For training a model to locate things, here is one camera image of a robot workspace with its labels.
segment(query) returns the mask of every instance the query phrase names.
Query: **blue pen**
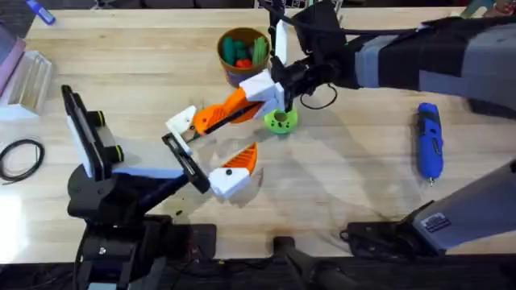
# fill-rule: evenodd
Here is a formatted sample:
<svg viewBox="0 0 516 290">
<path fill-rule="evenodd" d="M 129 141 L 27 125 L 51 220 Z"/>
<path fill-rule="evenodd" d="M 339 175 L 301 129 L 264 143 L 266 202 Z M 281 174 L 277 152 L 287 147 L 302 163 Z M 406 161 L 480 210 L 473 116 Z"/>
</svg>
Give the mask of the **blue pen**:
<svg viewBox="0 0 516 290">
<path fill-rule="evenodd" d="M 43 6 L 35 0 L 26 0 L 27 5 L 34 11 L 47 25 L 52 25 L 56 21 L 54 15 L 50 14 Z"/>
</svg>

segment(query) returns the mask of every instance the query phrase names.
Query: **blue power tool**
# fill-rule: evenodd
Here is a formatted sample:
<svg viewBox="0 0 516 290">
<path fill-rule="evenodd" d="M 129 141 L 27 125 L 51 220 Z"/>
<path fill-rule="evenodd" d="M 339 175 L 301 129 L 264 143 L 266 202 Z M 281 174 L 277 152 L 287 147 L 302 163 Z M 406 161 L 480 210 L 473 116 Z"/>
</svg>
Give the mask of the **blue power tool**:
<svg viewBox="0 0 516 290">
<path fill-rule="evenodd" d="M 443 171 L 443 137 L 437 106 L 421 103 L 418 107 L 418 168 L 422 177 L 434 184 Z"/>
</svg>

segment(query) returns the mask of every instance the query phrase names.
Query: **orange piece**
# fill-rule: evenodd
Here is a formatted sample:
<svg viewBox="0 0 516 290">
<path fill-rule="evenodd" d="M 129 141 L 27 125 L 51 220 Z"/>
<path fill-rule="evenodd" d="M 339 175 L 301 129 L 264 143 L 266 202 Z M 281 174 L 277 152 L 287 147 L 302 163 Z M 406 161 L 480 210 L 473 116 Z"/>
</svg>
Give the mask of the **orange piece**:
<svg viewBox="0 0 516 290">
<path fill-rule="evenodd" d="M 195 116 L 193 116 L 193 125 L 195 126 L 195 130 L 202 135 L 206 129 L 210 128 L 225 117 L 255 103 L 257 103 L 257 101 L 248 101 L 245 97 L 245 92 L 243 89 L 238 88 L 226 99 L 224 104 L 209 106 L 195 114 Z M 260 107 L 261 106 L 253 107 L 247 113 L 231 122 L 236 124 L 251 119 L 260 109 Z"/>
<path fill-rule="evenodd" d="M 256 142 L 251 146 L 243 149 L 237 156 L 231 158 L 222 167 L 223 168 L 246 168 L 249 174 L 255 170 L 256 157 L 258 157 L 258 149 Z"/>
</svg>

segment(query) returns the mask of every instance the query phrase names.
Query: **black cord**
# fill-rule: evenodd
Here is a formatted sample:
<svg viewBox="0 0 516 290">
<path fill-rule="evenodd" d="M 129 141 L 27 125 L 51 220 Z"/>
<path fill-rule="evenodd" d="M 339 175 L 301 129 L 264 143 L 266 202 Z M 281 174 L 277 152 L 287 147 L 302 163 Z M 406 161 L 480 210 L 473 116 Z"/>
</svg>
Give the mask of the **black cord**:
<svg viewBox="0 0 516 290">
<path fill-rule="evenodd" d="M 264 270 L 268 266 L 270 266 L 270 264 L 272 262 L 273 262 L 273 257 L 267 258 L 264 261 L 260 261 L 258 263 L 248 263 L 248 262 L 244 262 L 244 261 L 228 261 L 229 264 L 231 264 L 231 263 L 242 263 L 243 265 L 245 265 L 245 267 L 242 267 L 241 269 L 238 269 L 238 270 L 235 270 L 235 271 L 230 271 L 227 274 L 229 276 L 233 276 L 233 275 L 242 273 L 244 271 L 247 271 L 249 269 Z M 176 271 L 178 273 L 181 273 L 182 275 L 187 275 L 187 276 L 191 276 L 191 277 L 194 277 L 194 278 L 200 278 L 200 279 L 209 279 L 209 278 L 214 278 L 214 277 L 220 277 L 222 275 L 221 273 L 209 273 L 209 274 L 194 273 L 194 272 L 191 272 L 191 271 L 186 271 L 184 268 L 178 269 L 175 265 L 172 265 L 172 264 L 170 264 L 170 267 L 174 271 Z"/>
<path fill-rule="evenodd" d="M 172 287 L 170 288 L 170 290 L 173 290 L 177 283 L 179 282 L 179 279 L 181 278 L 181 275 L 183 275 L 183 272 L 186 271 L 186 269 L 192 264 L 193 260 L 190 260 L 178 273 L 177 273 L 177 278 L 176 280 L 174 281 L 174 284 L 172 284 Z"/>
<path fill-rule="evenodd" d="M 345 34 L 345 35 L 401 35 L 405 33 L 411 33 L 415 31 L 415 28 L 411 29 L 393 29 L 393 30 L 358 30 L 358 29 L 326 29 L 323 27 L 317 27 L 313 25 L 309 25 L 306 23 L 298 22 L 290 17 L 285 16 L 281 12 L 274 9 L 272 6 L 267 4 L 265 0 L 258 0 L 260 5 L 265 8 L 268 12 L 274 14 L 279 19 L 283 20 L 283 22 L 288 23 L 294 27 L 302 28 L 307 31 L 317 32 L 317 33 L 330 33 L 330 34 Z"/>
<path fill-rule="evenodd" d="M 299 97 L 299 101 L 301 102 L 301 105 L 305 106 L 306 108 L 308 109 L 311 109 L 311 110 L 321 110 L 321 109 L 324 109 L 324 108 L 327 108 L 328 106 L 332 105 L 335 101 L 337 101 L 337 96 L 339 95 L 337 93 L 337 89 L 334 88 L 332 85 L 330 84 L 327 84 L 328 87 L 330 89 L 333 89 L 333 91 L 335 92 L 335 95 L 333 96 L 333 98 L 331 99 L 331 101 L 329 101 L 326 105 L 323 105 L 323 106 L 319 106 L 319 107 L 314 107 L 314 106 L 310 106 L 310 105 L 307 105 L 304 101 L 303 101 L 303 97 L 306 96 L 306 94 L 303 94 Z"/>
<path fill-rule="evenodd" d="M 81 241 L 79 242 L 79 247 L 77 248 L 77 253 L 75 254 L 75 260 L 73 261 L 73 273 L 72 273 L 72 289 L 77 290 L 77 272 L 79 271 L 79 266 L 81 264 L 81 251 L 84 246 L 84 241 L 86 237 L 86 232 L 89 231 L 89 224 L 86 222 L 86 228 L 82 233 Z"/>
<path fill-rule="evenodd" d="M 29 168 L 24 173 L 18 174 L 16 176 L 12 176 L 6 173 L 6 169 L 4 168 L 3 159 L 6 157 L 7 153 L 9 153 L 11 150 L 15 149 L 18 146 L 25 145 L 25 144 L 32 144 L 36 146 L 36 162 L 34 165 L 32 165 L 31 168 Z M 40 150 L 40 157 L 38 157 L 37 149 Z M 0 178 L 4 179 L 5 181 L 8 181 L 7 183 L 3 185 L 13 184 L 15 182 L 19 182 L 21 180 L 27 179 L 29 176 L 34 174 L 36 170 L 41 166 L 43 163 L 43 159 L 45 157 L 45 148 L 43 147 L 42 143 L 39 143 L 32 139 L 21 139 L 18 141 L 14 141 L 13 143 L 7 145 L 7 147 L 0 152 Z"/>
<path fill-rule="evenodd" d="M 70 277 L 70 274 L 68 275 L 63 275 L 62 277 L 60 277 L 59 275 L 54 277 L 54 278 L 51 278 L 49 281 L 47 282 L 43 282 L 41 284 L 37 284 L 37 285 L 34 285 L 34 286 L 30 286 L 30 287 L 27 287 L 27 288 L 8 288 L 8 289 L 5 289 L 5 290 L 36 290 L 36 289 L 39 289 L 39 288 L 42 288 L 42 287 L 45 287 L 45 286 L 48 286 L 50 284 L 53 284 L 53 283 L 56 283 L 57 281 L 62 281 L 62 280 L 66 280 Z"/>
</svg>

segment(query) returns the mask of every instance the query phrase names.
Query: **label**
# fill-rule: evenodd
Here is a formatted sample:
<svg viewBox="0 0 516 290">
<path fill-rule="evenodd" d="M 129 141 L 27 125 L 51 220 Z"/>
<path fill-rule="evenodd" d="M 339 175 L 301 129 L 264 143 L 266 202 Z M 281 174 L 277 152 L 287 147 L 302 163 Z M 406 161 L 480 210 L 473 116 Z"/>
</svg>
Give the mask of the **label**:
<svg viewBox="0 0 516 290">
<path fill-rule="evenodd" d="M 429 233 L 434 233 L 449 225 L 451 225 L 450 220 L 448 220 L 442 213 L 434 213 L 430 217 L 421 221 L 421 226 L 423 226 Z"/>
<path fill-rule="evenodd" d="M 54 16 L 52 16 L 50 14 L 50 12 L 48 12 L 46 9 L 44 8 L 41 8 L 40 11 L 39 11 L 39 14 L 42 18 L 44 18 L 46 20 L 47 23 L 51 23 L 52 20 L 54 19 Z"/>
</svg>

